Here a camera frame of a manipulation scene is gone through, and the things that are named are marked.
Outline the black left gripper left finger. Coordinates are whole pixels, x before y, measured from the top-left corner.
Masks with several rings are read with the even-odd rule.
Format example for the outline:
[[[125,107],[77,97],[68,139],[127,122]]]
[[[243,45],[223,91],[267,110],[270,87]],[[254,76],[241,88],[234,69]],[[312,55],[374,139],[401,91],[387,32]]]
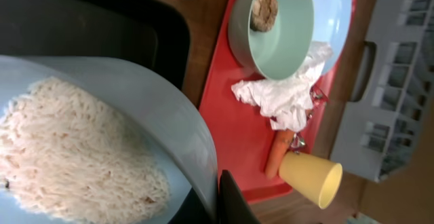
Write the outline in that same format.
[[[191,189],[169,224],[205,223],[205,209],[194,189]]]

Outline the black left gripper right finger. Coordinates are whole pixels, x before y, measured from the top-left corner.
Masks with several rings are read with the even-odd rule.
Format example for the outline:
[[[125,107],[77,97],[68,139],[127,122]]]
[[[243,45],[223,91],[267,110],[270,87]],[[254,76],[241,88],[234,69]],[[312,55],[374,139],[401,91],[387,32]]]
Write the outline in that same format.
[[[221,224],[260,224],[228,170],[222,171],[218,195]]]

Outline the yellow plastic cup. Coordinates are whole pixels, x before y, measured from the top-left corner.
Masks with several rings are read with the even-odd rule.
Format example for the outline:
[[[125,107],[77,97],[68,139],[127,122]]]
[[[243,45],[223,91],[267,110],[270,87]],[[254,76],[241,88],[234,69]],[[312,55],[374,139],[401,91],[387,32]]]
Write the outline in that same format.
[[[312,201],[327,208],[336,196],[342,180],[342,165],[306,153],[286,153],[279,177]]]

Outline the white paper napkin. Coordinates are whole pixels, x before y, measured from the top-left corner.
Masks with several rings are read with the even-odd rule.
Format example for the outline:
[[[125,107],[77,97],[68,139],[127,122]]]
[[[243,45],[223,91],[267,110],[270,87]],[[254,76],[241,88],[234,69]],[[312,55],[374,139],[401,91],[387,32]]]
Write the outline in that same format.
[[[310,90],[320,78],[327,59],[333,55],[328,43],[314,41],[298,70],[289,78],[274,81],[240,81],[231,86],[235,98],[260,107],[273,130],[300,132],[307,125],[306,112],[313,108]]]

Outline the light blue bowl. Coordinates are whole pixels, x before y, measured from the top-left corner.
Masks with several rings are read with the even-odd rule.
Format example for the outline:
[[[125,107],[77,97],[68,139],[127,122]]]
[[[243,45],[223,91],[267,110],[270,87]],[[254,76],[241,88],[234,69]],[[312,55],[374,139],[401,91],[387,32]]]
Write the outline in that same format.
[[[170,184],[169,208],[151,223],[169,223],[195,191],[211,223],[218,222],[218,169],[211,133],[194,104],[154,71],[117,58],[2,56],[1,106],[33,82],[57,77],[118,109],[142,128]]]

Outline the white rice pile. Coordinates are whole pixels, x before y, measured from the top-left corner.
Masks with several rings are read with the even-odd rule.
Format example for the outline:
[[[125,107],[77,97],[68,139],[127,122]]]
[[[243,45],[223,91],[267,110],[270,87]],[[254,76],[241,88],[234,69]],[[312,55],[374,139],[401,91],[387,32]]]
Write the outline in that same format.
[[[23,209],[75,223],[138,223],[164,212],[170,198],[139,131],[55,77],[5,107],[1,184]]]

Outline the green bowl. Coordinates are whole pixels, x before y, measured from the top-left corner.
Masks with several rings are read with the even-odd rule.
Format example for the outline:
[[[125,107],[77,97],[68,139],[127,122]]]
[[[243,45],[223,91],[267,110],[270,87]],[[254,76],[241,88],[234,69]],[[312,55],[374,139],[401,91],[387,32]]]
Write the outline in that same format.
[[[235,59],[267,79],[282,80],[304,61],[313,38],[313,0],[277,0],[277,16],[270,31],[250,28],[254,0],[235,0],[228,40]]]

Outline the brown food scrap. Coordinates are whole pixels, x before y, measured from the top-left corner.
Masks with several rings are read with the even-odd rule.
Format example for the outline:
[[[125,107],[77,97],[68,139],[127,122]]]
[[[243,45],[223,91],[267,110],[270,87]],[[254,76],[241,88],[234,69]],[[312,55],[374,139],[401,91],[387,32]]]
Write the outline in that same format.
[[[263,33],[270,31],[275,24],[277,14],[277,0],[253,0],[250,28]]]

